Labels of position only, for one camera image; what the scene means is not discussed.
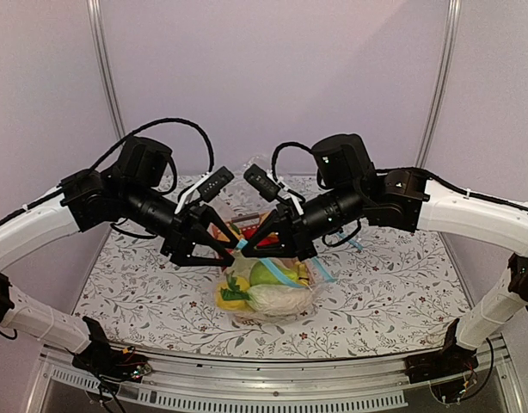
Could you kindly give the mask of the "yellow toy lemon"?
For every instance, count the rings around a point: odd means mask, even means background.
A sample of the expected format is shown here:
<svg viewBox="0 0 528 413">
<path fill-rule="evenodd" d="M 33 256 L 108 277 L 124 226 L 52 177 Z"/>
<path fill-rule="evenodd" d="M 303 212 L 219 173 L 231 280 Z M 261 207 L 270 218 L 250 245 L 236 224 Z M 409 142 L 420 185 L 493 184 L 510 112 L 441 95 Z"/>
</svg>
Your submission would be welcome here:
<svg viewBox="0 0 528 413">
<path fill-rule="evenodd" d="M 216 304 L 225 311 L 250 311 L 245 293 L 250 288 L 249 282 L 243 277 L 236 277 L 236 287 L 230 288 L 225 280 L 218 284 L 216 290 Z"/>
</svg>

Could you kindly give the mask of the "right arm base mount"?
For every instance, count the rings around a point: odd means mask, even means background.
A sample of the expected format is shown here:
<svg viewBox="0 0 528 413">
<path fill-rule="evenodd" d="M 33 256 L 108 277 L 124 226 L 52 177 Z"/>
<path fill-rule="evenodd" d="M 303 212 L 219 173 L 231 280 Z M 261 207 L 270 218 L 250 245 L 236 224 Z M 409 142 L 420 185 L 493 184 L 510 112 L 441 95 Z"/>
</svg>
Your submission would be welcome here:
<svg viewBox="0 0 528 413">
<path fill-rule="evenodd" d="M 411 384 L 458 374 L 458 379 L 431 386 L 431 393 L 442 404 L 461 402 L 470 388 L 474 369 L 478 367 L 476 348 L 463 347 L 457 339 L 459 319 L 445 333 L 443 346 L 436 351 L 414 354 L 404 359 L 405 375 Z"/>
</svg>

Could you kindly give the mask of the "white toy napa cabbage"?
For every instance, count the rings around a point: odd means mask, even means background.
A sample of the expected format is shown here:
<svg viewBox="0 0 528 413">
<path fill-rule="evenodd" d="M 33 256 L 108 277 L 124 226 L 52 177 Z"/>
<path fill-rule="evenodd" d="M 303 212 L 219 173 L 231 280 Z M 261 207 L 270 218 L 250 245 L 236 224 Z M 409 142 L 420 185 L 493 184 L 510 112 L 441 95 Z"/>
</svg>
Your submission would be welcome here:
<svg viewBox="0 0 528 413">
<path fill-rule="evenodd" d="M 268 316 L 290 316 L 308 307 L 313 298 L 306 288 L 260 284 L 247 291 L 249 306 Z"/>
</svg>

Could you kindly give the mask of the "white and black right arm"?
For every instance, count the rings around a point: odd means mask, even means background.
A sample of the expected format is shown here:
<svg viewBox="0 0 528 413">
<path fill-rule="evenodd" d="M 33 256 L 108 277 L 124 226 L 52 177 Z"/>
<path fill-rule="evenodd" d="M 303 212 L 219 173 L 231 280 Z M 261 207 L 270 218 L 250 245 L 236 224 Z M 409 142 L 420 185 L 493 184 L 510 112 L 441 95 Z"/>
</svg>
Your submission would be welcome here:
<svg viewBox="0 0 528 413">
<path fill-rule="evenodd" d="M 378 170 L 363 139 L 336 134 L 310 148 L 324 193 L 303 204 L 280 203 L 243 246 L 246 257 L 316 256 L 314 240 L 366 219 L 369 225 L 446 232 L 512 251 L 497 284 L 445 336 L 433 367 L 451 375 L 518 311 L 528 305 L 528 203 L 462 189 L 408 167 Z"/>
</svg>

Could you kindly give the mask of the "green toy pear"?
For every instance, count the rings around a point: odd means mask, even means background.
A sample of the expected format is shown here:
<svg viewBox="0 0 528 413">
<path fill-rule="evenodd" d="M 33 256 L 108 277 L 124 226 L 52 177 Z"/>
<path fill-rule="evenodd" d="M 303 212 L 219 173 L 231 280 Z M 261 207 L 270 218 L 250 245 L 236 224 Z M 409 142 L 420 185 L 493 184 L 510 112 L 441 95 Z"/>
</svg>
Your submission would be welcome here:
<svg viewBox="0 0 528 413">
<path fill-rule="evenodd" d="M 298 273 L 290 268 L 281 265 L 279 262 L 274 262 L 274 265 L 287 277 L 290 281 L 298 282 Z M 262 262 L 257 262 L 250 270 L 249 283 L 251 286 L 260 284 L 266 285 L 282 285 L 275 275 Z"/>
</svg>

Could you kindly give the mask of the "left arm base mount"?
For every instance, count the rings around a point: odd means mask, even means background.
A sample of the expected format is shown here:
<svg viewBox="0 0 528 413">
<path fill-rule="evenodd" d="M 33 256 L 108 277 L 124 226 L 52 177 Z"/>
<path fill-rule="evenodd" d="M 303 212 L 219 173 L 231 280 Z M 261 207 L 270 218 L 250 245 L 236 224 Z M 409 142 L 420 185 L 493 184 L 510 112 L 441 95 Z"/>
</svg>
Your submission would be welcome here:
<svg viewBox="0 0 528 413">
<path fill-rule="evenodd" d="M 123 349 L 112 348 L 100 324 L 83 317 L 89 329 L 89 345 L 79 354 L 74 354 L 72 366 L 93 373 L 97 378 L 118 382 L 140 383 L 152 372 L 149 359 L 136 351 L 134 346 Z"/>
</svg>

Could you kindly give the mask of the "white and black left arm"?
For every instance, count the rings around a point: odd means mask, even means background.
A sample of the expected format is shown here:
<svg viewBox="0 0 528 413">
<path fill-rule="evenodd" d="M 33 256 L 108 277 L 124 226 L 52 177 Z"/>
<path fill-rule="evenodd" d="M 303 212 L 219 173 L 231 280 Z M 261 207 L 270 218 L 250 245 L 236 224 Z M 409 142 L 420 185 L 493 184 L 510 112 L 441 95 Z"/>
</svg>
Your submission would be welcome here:
<svg viewBox="0 0 528 413">
<path fill-rule="evenodd" d="M 221 230 L 227 227 L 208 203 L 232 181 L 232 173 L 225 167 L 210 170 L 173 202 L 158 190 L 165 170 L 173 165 L 168 146 L 154 139 L 130 137 L 109 167 L 82 170 L 65 178 L 0 224 L 0 329 L 23 332 L 73 354 L 82 353 L 98 373 L 110 373 L 117 357 L 108 348 L 98 322 L 69 315 L 28 296 L 4 270 L 35 251 L 121 219 L 161 239 L 161 254 L 179 267 L 231 265 L 229 251 L 237 240 L 231 233 L 224 241 L 212 237 L 211 225 Z"/>
</svg>

